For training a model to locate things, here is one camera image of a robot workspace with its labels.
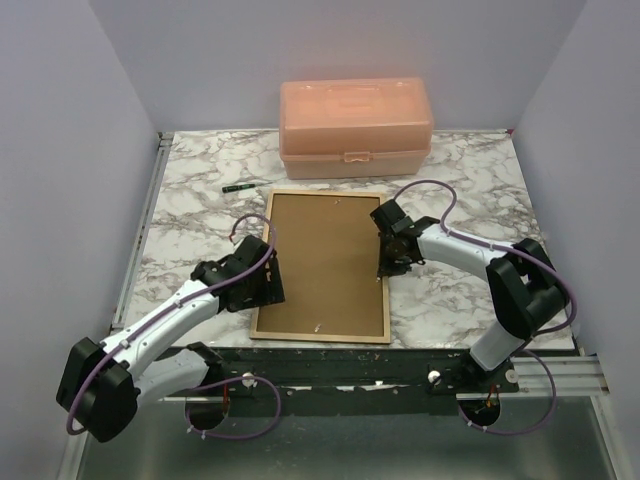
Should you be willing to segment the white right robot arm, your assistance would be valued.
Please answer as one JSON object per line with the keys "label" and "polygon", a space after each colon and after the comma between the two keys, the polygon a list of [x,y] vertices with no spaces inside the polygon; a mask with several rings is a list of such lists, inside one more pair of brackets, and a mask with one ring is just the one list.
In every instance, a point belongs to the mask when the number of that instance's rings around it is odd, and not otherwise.
{"label": "white right robot arm", "polygon": [[377,276],[404,275],[414,264],[446,264],[487,282],[495,323],[461,356],[455,388],[485,390],[496,370],[534,338],[569,303],[544,248],[526,238],[492,242],[424,216],[412,220],[394,200],[370,213],[380,241]]}

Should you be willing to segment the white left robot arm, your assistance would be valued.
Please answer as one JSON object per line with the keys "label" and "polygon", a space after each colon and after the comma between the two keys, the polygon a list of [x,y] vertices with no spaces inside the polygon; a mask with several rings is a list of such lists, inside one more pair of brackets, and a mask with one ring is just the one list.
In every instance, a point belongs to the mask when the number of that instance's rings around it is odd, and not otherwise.
{"label": "white left robot arm", "polygon": [[197,352],[176,359],[162,354],[180,337],[222,312],[283,302],[284,288],[273,243],[249,235],[219,260],[199,262],[189,278],[158,308],[99,342],[85,337],[68,355],[56,394],[66,411],[66,431],[107,442],[131,422],[145,400],[194,389],[214,393],[220,368]]}

